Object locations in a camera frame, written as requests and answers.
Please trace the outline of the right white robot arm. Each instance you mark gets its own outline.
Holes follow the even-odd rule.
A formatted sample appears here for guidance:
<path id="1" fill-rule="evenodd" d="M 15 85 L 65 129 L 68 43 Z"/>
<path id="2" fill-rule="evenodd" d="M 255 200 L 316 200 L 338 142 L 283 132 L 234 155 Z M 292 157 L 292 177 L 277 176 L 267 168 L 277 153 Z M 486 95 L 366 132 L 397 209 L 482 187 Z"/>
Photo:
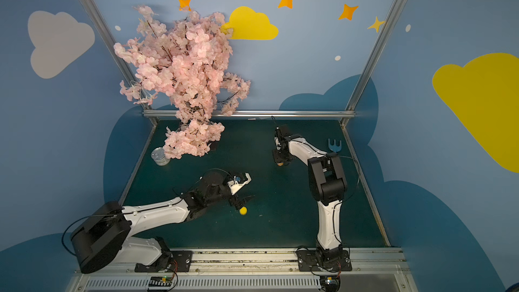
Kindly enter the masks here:
<path id="1" fill-rule="evenodd" d="M 315 261 L 307 267 L 331 273 L 351 271 L 350 252 L 340 236 L 340 213 L 348 188 L 340 156 L 319 150 L 285 125 L 275 128 L 274 142 L 272 154 L 279 166 L 297 158 L 308 167 L 310 193 L 318 206 L 318 234 Z"/>

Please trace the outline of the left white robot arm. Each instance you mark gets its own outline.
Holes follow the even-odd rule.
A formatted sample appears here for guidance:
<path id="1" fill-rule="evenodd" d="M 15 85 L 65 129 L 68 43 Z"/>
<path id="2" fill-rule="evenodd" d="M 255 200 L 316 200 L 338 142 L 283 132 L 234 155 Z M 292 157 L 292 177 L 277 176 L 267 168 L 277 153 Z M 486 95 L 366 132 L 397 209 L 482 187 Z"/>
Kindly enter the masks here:
<path id="1" fill-rule="evenodd" d="M 194 189 L 171 200 L 139 206 L 109 201 L 94 214 L 74 222 L 69 252 L 76 257 L 82 274 L 125 263 L 134 264 L 137 272 L 174 270 L 174 256 L 164 239 L 142 239 L 137 234 L 195 220 L 222 201 L 245 212 L 248 199 L 239 198 L 238 193 L 250 182 L 248 172 L 209 170 Z"/>

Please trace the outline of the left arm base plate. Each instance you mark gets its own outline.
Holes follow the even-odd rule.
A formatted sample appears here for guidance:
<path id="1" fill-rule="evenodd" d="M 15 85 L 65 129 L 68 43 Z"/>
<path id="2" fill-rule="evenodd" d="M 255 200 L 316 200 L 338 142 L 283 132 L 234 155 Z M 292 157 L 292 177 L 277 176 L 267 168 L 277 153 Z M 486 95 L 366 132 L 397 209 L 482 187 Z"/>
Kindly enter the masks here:
<path id="1" fill-rule="evenodd" d="M 187 273 L 190 270 L 193 252 L 189 250 L 165 251 L 151 265 L 136 264 L 136 273 Z"/>

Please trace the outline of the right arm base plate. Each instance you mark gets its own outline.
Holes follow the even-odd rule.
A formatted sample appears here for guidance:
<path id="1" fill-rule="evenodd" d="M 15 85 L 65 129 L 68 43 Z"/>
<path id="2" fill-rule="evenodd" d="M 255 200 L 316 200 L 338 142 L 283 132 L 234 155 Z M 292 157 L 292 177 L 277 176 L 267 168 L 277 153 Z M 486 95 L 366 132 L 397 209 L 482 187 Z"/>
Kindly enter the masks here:
<path id="1" fill-rule="evenodd" d="M 318 247 L 311 250 L 300 247 L 295 251 L 300 272 L 342 273 L 352 271 L 352 263 L 348 250 L 341 247 L 333 250 L 323 250 Z"/>

